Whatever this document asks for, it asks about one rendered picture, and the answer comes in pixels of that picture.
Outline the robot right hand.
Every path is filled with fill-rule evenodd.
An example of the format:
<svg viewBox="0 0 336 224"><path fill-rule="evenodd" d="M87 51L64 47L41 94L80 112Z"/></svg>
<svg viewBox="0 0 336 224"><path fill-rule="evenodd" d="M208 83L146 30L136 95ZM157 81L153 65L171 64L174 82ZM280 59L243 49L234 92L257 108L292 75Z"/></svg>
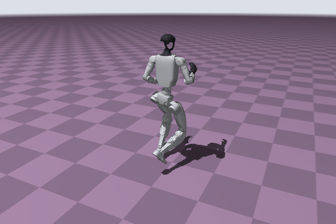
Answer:
<svg viewBox="0 0 336 224"><path fill-rule="evenodd" d="M189 62L189 64L190 64L190 66L191 66L191 70L189 71L190 72L190 74L191 73L196 73L196 71L197 71L197 67L196 67L196 65L193 63L193 62Z"/></svg>

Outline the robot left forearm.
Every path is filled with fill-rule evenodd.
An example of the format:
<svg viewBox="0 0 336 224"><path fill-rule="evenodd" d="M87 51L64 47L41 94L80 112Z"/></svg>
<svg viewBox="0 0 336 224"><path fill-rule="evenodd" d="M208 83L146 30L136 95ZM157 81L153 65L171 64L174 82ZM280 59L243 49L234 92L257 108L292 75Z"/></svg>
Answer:
<svg viewBox="0 0 336 224"><path fill-rule="evenodd" d="M151 80L150 80L148 83L157 84L158 82L157 82L156 78L153 78L153 77L151 76Z"/></svg>

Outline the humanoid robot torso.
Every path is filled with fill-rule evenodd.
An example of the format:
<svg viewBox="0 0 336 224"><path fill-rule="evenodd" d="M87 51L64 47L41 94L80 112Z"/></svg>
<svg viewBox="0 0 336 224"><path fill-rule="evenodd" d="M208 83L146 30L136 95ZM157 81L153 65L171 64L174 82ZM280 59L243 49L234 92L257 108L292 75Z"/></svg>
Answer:
<svg viewBox="0 0 336 224"><path fill-rule="evenodd" d="M171 56L161 56L161 54L155 58L155 73L158 85L164 88L158 93L156 101L168 108L168 103L173 100L170 87L176 85L179 75L179 66L175 63L175 57L178 56L175 53L171 53Z"/></svg>

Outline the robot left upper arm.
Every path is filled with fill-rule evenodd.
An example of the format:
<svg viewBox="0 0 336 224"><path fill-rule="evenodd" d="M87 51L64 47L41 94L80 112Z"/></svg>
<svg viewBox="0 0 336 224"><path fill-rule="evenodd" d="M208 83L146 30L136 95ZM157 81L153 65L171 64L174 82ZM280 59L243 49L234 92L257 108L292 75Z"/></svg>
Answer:
<svg viewBox="0 0 336 224"><path fill-rule="evenodd" d="M149 82L151 80L151 76L150 73L153 71L154 67L155 67L155 58L156 56L151 56L149 58L149 63L145 69L145 73L143 75L143 79L147 82Z"/></svg>

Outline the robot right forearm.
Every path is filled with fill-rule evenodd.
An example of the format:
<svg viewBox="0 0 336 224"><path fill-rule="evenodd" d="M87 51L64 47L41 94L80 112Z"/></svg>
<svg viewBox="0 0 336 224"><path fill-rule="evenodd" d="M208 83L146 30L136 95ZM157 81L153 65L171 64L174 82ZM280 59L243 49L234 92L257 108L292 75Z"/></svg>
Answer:
<svg viewBox="0 0 336 224"><path fill-rule="evenodd" d="M191 81L192 81L193 83L194 83L194 79L195 79L195 77L194 77L194 76L195 76L195 74L194 74L194 73L191 73L191 74L190 74L190 78L191 78Z"/></svg>

